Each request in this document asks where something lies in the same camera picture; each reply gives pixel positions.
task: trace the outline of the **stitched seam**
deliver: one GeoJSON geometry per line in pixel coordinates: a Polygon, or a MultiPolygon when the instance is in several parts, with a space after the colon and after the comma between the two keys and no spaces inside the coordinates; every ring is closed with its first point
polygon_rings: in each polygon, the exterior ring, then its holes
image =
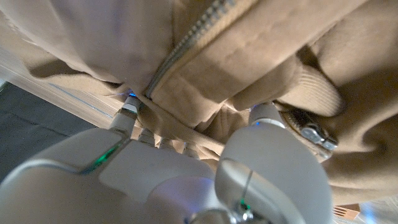
{"type": "Polygon", "coordinates": [[[302,9],[303,7],[304,7],[304,4],[301,5],[301,6],[299,6],[299,7],[293,8],[293,9],[290,10],[283,18],[279,19],[278,21],[275,21],[271,26],[269,26],[268,29],[266,29],[266,30],[260,32],[253,40],[247,41],[242,47],[239,47],[239,48],[235,49],[233,52],[231,52],[231,53],[228,54],[227,56],[223,57],[223,59],[221,59],[220,61],[217,61],[216,63],[214,63],[213,65],[211,65],[211,66],[209,66],[209,67],[206,67],[206,68],[202,71],[202,73],[208,73],[207,71],[208,71],[209,69],[213,68],[216,64],[222,63],[223,61],[225,61],[225,60],[227,60],[228,58],[232,57],[234,54],[236,54],[236,53],[239,52],[240,50],[242,50],[242,49],[244,49],[244,48],[246,48],[246,47],[252,45],[253,43],[257,42],[257,40],[259,40],[264,34],[270,32],[270,31],[275,27],[276,24],[280,24],[281,22],[286,21],[294,12],[296,12],[296,11],[302,9]]]}

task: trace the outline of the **zipper pull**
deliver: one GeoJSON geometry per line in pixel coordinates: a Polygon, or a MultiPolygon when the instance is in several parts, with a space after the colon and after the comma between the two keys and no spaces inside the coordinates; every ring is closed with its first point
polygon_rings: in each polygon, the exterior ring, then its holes
{"type": "Polygon", "coordinates": [[[318,124],[308,123],[300,129],[300,134],[314,144],[321,145],[327,150],[334,150],[337,147],[337,141],[326,137],[318,124]]]}

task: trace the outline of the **wooden surface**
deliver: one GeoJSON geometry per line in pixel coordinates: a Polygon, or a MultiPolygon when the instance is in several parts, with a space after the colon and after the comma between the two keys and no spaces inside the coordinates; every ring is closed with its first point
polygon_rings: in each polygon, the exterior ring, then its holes
{"type": "Polygon", "coordinates": [[[123,105],[122,102],[107,96],[42,82],[32,77],[22,62],[11,54],[2,58],[0,78],[100,128],[107,128],[114,114],[123,105]]]}
{"type": "Polygon", "coordinates": [[[335,216],[336,224],[396,224],[398,223],[398,195],[359,204],[361,213],[354,220],[335,216]]]}

